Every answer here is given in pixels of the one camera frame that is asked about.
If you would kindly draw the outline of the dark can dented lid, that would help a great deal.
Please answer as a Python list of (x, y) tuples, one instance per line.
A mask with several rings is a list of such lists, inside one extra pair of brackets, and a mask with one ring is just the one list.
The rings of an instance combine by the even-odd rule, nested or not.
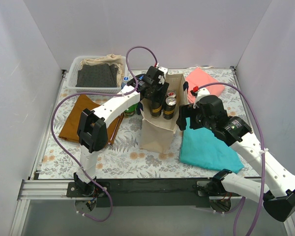
[(162, 114), (162, 104), (158, 101), (152, 101), (150, 113), (153, 118), (160, 117)]

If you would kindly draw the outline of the green Perrier bottle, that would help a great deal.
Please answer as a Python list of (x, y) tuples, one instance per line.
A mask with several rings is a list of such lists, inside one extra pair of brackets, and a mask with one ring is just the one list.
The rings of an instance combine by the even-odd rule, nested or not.
[(124, 111), (124, 114), (125, 114), (126, 116), (132, 116), (132, 115), (134, 115), (135, 110), (136, 110), (135, 105), (132, 105), (132, 106), (128, 107), (128, 108)]
[(140, 102), (135, 105), (137, 115), (141, 114), (141, 105), (142, 104)]

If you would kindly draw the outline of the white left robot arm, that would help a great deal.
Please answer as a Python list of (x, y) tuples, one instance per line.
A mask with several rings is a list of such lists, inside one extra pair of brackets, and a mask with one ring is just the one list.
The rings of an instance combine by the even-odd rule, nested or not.
[(76, 189), (85, 197), (94, 193), (97, 153), (108, 143), (107, 128), (121, 113), (142, 99), (163, 103), (169, 83), (165, 82), (168, 69), (151, 66), (145, 74), (124, 82), (121, 91), (103, 105), (81, 113), (78, 137), (81, 168), (74, 173)]

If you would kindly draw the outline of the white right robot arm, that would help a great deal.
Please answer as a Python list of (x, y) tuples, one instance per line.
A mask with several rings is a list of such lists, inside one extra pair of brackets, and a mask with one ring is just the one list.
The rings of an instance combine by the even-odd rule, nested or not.
[(295, 212), (295, 175), (272, 156), (243, 119), (227, 114), (217, 96), (206, 95), (195, 105), (181, 105), (177, 125), (180, 130), (210, 130), (243, 157), (263, 181), (254, 182), (223, 169), (202, 188), (204, 191), (221, 196), (232, 192), (255, 202), (262, 200), (266, 212), (280, 222)]

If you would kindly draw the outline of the beige canvas tote bag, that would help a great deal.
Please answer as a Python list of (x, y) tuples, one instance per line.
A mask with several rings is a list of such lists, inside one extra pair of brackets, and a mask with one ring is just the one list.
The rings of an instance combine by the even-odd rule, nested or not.
[(177, 104), (173, 113), (173, 118), (166, 120), (163, 116), (153, 118), (151, 115), (151, 101), (143, 99), (141, 101), (142, 133), (140, 148), (157, 152), (167, 153), (173, 141), (175, 133), (179, 130), (176, 121), (179, 116), (179, 107), (188, 103), (187, 85), (183, 74), (168, 74), (166, 82), (169, 89), (177, 93)]

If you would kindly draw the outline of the Pocari Sweat bottle blue label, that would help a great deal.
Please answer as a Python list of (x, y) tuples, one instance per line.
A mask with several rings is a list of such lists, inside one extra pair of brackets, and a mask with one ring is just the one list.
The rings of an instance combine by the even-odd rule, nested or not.
[(121, 88), (123, 89), (129, 81), (129, 77), (124, 77), (121, 83)]

